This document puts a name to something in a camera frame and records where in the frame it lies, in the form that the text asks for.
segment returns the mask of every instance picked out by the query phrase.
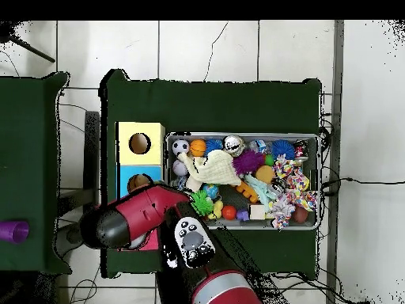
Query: green spiky toy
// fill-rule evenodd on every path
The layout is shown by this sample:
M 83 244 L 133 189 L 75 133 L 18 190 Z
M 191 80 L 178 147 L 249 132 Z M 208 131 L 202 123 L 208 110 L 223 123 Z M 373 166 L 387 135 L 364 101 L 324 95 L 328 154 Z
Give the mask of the green spiky toy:
M 207 196 L 205 190 L 193 192 L 191 197 L 193 198 L 191 205 L 199 215 L 209 215 L 213 211 L 214 205 L 212 199 Z

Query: blue spiky ball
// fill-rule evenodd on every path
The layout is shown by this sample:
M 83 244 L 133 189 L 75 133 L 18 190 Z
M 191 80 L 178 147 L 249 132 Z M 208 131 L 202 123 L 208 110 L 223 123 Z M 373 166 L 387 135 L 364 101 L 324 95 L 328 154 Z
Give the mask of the blue spiky ball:
M 286 140 L 276 140 L 271 144 L 271 154 L 276 160 L 279 155 L 286 155 L 287 160 L 295 159 L 295 150 L 291 143 Z

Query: blue block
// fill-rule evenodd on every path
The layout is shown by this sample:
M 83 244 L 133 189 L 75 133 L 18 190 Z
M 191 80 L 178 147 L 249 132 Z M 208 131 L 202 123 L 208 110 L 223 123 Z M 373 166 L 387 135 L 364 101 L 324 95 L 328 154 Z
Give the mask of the blue block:
M 127 185 L 130 178 L 134 175 L 139 175 L 142 173 L 148 175 L 152 181 L 161 181 L 163 176 L 162 168 L 159 165 L 121 165 L 119 198 L 122 198 L 128 194 Z

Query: dark green cloth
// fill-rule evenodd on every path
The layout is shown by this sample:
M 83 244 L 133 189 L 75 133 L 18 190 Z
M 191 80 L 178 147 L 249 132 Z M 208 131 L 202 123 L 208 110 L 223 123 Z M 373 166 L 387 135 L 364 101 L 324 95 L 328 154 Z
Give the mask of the dark green cloth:
M 157 122 L 170 131 L 318 134 L 321 84 L 209 83 L 127 80 L 121 70 L 104 78 L 108 98 L 108 201 L 115 199 L 115 122 Z M 221 231 L 214 234 L 223 244 Z M 262 272 L 303 272 L 315 276 L 316 231 L 236 230 Z M 233 253 L 231 246 L 228 252 Z M 155 272 L 157 252 L 107 252 L 108 274 Z
M 53 250 L 58 147 L 55 102 L 68 74 L 0 77 L 0 221 L 24 220 L 26 241 L 0 241 L 0 270 L 71 273 Z

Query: hole in block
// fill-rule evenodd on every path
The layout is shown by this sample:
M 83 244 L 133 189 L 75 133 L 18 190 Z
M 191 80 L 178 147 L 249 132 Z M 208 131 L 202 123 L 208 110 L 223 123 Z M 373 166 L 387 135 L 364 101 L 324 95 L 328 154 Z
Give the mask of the hole in block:
M 146 154 L 150 149 L 149 136 L 144 133 L 135 133 L 131 136 L 129 146 L 134 154 Z
M 127 184 L 128 192 L 133 192 L 136 188 L 142 187 L 143 185 L 153 183 L 152 178 L 150 178 L 145 173 L 137 174 L 131 177 Z

